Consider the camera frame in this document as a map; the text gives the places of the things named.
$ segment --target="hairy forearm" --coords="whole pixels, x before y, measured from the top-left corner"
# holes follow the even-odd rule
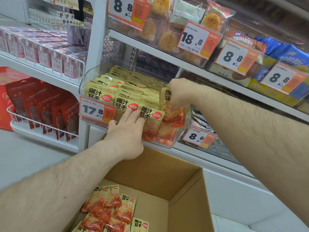
[[[236,159],[309,226],[309,126],[207,86],[195,94]]]
[[[105,141],[0,192],[0,225],[62,231],[121,156]]]

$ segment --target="open cardboard box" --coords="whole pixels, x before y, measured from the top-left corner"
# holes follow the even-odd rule
[[[134,217],[149,222],[149,232],[214,232],[198,165],[145,147],[136,159],[115,165],[98,186],[113,184],[119,184],[120,194],[137,199]],[[77,212],[63,232],[85,216]]]

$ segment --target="shelf label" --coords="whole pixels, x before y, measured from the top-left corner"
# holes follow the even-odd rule
[[[86,116],[98,121],[110,122],[114,119],[115,112],[116,107],[114,106],[80,96],[79,114],[81,116]]]
[[[147,0],[108,0],[108,15],[143,30],[150,3]]]
[[[216,137],[217,136],[215,134],[208,133],[202,129],[191,126],[186,135],[183,137],[183,140],[204,148],[208,148]]]
[[[177,46],[209,59],[221,37],[216,32],[187,21]]]
[[[249,47],[227,40],[216,63],[245,76],[259,55]]]
[[[277,62],[261,83],[285,94],[290,94],[306,78],[305,73]]]

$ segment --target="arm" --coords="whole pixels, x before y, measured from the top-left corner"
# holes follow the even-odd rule
[[[309,126],[184,78],[171,108],[195,105],[234,157],[309,226]]]
[[[138,118],[140,111],[131,112],[127,109],[118,125],[109,123],[104,140],[1,191],[1,227],[62,231],[115,164],[142,153],[144,119]]]

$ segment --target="hand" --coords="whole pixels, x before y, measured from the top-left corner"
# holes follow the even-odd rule
[[[134,159],[144,150],[141,134],[145,120],[139,118],[140,113],[140,110],[132,112],[132,109],[127,108],[117,125],[114,120],[108,124],[104,141],[107,141],[109,146],[113,146],[122,159]]]
[[[168,89],[172,92],[169,109],[185,108],[191,105],[199,85],[185,78],[172,79]]]

